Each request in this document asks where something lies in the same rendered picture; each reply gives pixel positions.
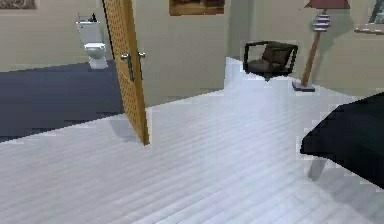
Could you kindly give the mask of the wooden room door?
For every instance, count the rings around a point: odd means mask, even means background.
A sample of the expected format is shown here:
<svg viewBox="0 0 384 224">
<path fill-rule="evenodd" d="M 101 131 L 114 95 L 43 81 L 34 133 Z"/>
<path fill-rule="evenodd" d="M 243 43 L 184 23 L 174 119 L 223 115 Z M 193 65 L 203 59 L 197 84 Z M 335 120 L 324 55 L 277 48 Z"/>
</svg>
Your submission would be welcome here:
<svg viewBox="0 0 384 224">
<path fill-rule="evenodd" d="M 145 110 L 145 100 L 138 44 L 135 32 L 132 0 L 102 0 L 110 46 L 117 70 L 123 110 L 137 137 L 143 145 L 149 144 L 149 131 Z M 135 80 L 129 79 L 127 62 L 120 59 L 129 52 Z"/>
</svg>

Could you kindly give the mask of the black bed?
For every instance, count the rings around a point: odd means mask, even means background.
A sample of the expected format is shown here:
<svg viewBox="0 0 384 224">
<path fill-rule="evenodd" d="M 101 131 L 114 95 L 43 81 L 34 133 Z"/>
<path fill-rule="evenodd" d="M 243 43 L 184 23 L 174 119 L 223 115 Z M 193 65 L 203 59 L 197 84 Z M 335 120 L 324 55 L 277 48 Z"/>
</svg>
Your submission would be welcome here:
<svg viewBox="0 0 384 224">
<path fill-rule="evenodd" d="M 329 159 L 384 189 L 384 92 L 337 106 L 303 137 L 300 153 Z"/>
</svg>

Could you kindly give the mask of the red shade floor lamp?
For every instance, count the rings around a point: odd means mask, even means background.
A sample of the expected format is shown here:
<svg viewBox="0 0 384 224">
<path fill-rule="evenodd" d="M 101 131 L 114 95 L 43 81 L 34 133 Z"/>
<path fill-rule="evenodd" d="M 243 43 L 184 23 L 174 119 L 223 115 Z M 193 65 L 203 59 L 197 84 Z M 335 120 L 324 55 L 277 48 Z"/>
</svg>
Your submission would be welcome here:
<svg viewBox="0 0 384 224">
<path fill-rule="evenodd" d="M 315 88 L 309 84 L 309 79 L 317 53 L 320 37 L 322 33 L 328 31 L 331 19 L 327 14 L 330 9 L 345 10 L 350 8 L 348 0 L 308 0 L 305 5 L 306 8 L 318 9 L 319 13 L 314 17 L 312 22 L 312 31 L 314 32 L 314 39 L 311 49 L 308 54 L 308 59 L 300 82 L 293 82 L 292 87 L 295 91 L 300 92 L 314 92 Z"/>
</svg>

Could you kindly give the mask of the brown framed picture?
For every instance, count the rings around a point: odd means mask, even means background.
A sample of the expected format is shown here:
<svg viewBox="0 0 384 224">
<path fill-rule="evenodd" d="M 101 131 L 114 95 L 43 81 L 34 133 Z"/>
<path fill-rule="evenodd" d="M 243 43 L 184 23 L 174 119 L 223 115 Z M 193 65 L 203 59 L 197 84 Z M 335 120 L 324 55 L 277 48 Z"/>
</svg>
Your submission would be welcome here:
<svg viewBox="0 0 384 224">
<path fill-rule="evenodd" d="M 169 15 L 216 15 L 224 13 L 225 0 L 169 0 Z"/>
</svg>

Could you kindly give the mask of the white toilet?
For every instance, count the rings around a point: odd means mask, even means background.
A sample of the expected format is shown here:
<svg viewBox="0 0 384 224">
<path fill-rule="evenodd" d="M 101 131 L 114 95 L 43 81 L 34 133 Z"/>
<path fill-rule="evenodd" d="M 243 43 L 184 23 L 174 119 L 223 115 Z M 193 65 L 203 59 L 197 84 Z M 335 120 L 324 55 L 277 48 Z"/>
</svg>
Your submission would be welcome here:
<svg viewBox="0 0 384 224">
<path fill-rule="evenodd" d="M 102 26 L 98 20 L 97 22 L 91 22 L 91 16 L 79 16 L 76 21 L 76 27 L 81 44 L 87 53 L 90 67 L 95 70 L 105 69 L 108 67 L 108 64 Z"/>
</svg>

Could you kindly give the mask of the grey framed picture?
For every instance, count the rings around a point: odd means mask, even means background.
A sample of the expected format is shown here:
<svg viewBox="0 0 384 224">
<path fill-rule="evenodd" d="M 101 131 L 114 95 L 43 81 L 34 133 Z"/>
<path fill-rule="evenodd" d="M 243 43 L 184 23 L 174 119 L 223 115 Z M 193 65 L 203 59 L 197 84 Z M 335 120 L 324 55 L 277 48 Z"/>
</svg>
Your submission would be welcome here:
<svg viewBox="0 0 384 224">
<path fill-rule="evenodd" d="M 0 9 L 35 9 L 35 0 L 0 0 Z"/>
</svg>

